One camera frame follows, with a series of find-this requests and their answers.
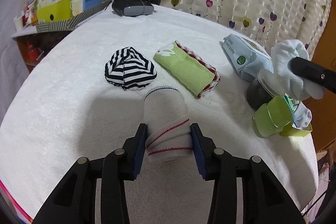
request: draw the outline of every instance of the metal screw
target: metal screw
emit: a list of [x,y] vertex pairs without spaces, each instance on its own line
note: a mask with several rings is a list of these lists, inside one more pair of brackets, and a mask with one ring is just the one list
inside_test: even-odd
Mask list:
[[114,151],[114,153],[115,153],[116,155],[122,155],[123,153],[125,153],[125,150],[122,149],[122,148],[117,148],[117,149]]
[[77,160],[77,162],[78,162],[79,164],[84,164],[84,163],[86,163],[86,157],[80,157],[80,158]]
[[213,150],[213,152],[216,154],[216,155],[222,155],[224,154],[224,150],[221,149],[221,148],[216,148]]
[[253,156],[253,157],[252,157],[252,160],[253,160],[254,162],[256,162],[256,163],[261,162],[261,158],[260,158],[259,156]]

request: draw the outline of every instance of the green logo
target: green logo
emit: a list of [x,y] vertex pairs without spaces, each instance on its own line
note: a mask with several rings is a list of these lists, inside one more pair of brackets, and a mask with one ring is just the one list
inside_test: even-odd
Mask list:
[[243,65],[246,61],[245,56],[241,55],[240,57],[237,58],[237,64],[238,65]]

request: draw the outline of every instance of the glass jar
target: glass jar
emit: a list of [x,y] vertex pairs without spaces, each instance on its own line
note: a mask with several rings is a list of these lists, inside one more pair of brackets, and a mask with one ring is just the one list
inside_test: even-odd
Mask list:
[[270,102],[275,96],[283,97],[285,93],[279,87],[272,72],[260,69],[257,77],[250,83],[246,91],[246,100],[250,107],[257,110]]

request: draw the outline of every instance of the black and white striped hat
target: black and white striped hat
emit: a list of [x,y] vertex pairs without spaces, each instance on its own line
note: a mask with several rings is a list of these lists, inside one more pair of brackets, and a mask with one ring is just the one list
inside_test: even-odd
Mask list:
[[156,75],[154,64],[132,47],[117,50],[105,65],[107,82],[124,90],[143,88]]

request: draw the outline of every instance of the blue stitching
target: blue stitching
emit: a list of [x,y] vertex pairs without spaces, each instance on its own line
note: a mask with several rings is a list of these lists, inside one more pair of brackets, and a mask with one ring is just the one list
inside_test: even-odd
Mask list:
[[152,90],[151,92],[149,92],[149,93],[146,95],[145,100],[146,100],[146,98],[147,98],[147,96],[148,96],[149,94],[151,94],[151,93],[153,93],[154,91],[157,91],[157,90],[176,90],[176,91],[180,92],[179,90],[174,89],[174,88],[168,88],[168,87],[166,87],[166,88],[159,88],[159,89]]

